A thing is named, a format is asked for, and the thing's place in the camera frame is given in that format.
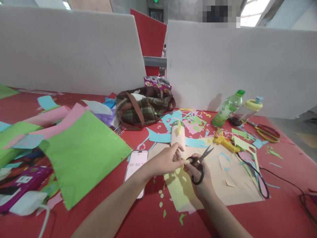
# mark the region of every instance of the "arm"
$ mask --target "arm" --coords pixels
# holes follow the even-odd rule
[[[149,179],[155,175],[163,175],[183,166],[178,148],[175,143],[165,148],[157,156],[146,162],[116,191],[101,202],[77,228],[72,238],[79,237],[114,237],[122,221],[130,210],[135,199],[145,187]]]
[[[219,235],[222,238],[252,237],[218,198],[212,186],[210,170],[206,161],[203,160],[202,164],[205,169],[205,177],[201,184],[193,185],[193,189],[196,196],[203,204]],[[192,175],[194,176],[195,181],[198,181],[201,176],[201,173],[195,168],[197,165],[198,163],[194,165],[186,164],[184,169],[190,177]]]

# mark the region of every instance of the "cardboard tube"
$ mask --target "cardboard tube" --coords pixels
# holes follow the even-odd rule
[[[178,133],[178,123],[179,121],[176,121],[173,123],[172,125],[172,141],[171,141],[171,145],[173,145],[174,143],[178,142],[180,143],[184,150],[186,150],[186,144],[185,144],[185,127],[184,127],[184,123],[181,123],[181,127]],[[181,153],[182,159],[187,159],[186,158],[186,151],[182,152],[179,150],[179,152]]]

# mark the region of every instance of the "table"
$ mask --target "table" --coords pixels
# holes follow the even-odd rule
[[[16,123],[35,116],[39,111],[37,97],[40,94],[20,93],[18,95],[0,100],[0,121],[6,123]],[[104,102],[104,96],[70,94],[53,96],[57,98],[56,103],[66,105],[70,108],[82,99]],[[203,119],[210,123],[211,118],[203,114]],[[253,117],[255,123],[265,124],[271,127],[269,120],[265,117]],[[153,131],[164,133],[164,127],[157,130],[157,125],[151,125]],[[231,131],[231,125],[226,122],[224,129]],[[255,133],[250,125],[245,125],[247,131]],[[265,154],[266,149],[258,150],[258,161],[261,166],[271,170],[273,173],[296,184],[304,192],[307,189],[317,190],[317,164],[310,159],[300,148],[298,148],[281,131],[280,143],[268,145],[274,148],[284,159],[279,159],[274,155]],[[133,148],[136,149],[147,138],[146,129],[140,132],[125,131],[122,138]],[[141,146],[150,149],[154,142],[149,140]],[[269,162],[278,163],[283,168],[276,167]],[[49,221],[44,232],[46,238],[70,237],[76,228],[81,224],[85,217],[124,181],[128,162],[123,161],[111,174],[109,174],[100,184],[98,184],[78,205],[69,212],[63,203],[57,204],[51,211]],[[229,210],[238,221],[254,237],[317,237],[317,229],[302,208],[298,195],[300,192],[292,185],[274,177],[268,172],[262,171],[265,181],[271,185],[279,186],[281,189],[269,187],[271,199],[263,202],[255,202],[241,205],[229,206]],[[158,191],[164,185],[163,176],[149,181],[145,188],[145,196],[141,201],[136,201],[124,222],[122,223],[117,237],[218,237],[211,221],[204,210],[199,210],[191,215],[188,213],[183,218],[184,226],[181,226],[178,213],[169,199],[170,194],[167,186],[163,190],[164,197],[160,198]],[[159,207],[159,202],[163,202],[163,207]],[[308,207],[317,217],[317,206],[310,200]],[[166,217],[163,218],[163,211],[166,210]],[[0,237],[38,237],[45,212],[38,217],[34,214],[19,217],[8,214],[0,217]]]

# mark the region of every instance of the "glue gun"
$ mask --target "glue gun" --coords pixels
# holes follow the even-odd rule
[[[213,143],[216,143],[217,145],[221,144],[224,147],[226,147],[228,150],[230,150],[232,153],[240,152],[240,149],[237,147],[234,147],[230,141],[224,137],[224,132],[221,128],[219,128],[214,136]]]

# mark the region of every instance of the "plaid bag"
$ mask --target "plaid bag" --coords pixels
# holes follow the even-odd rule
[[[138,90],[146,98],[136,101],[131,93]],[[158,121],[166,110],[173,111],[175,105],[175,99],[158,88],[142,87],[116,96],[116,116],[128,130],[140,131],[145,125]]]

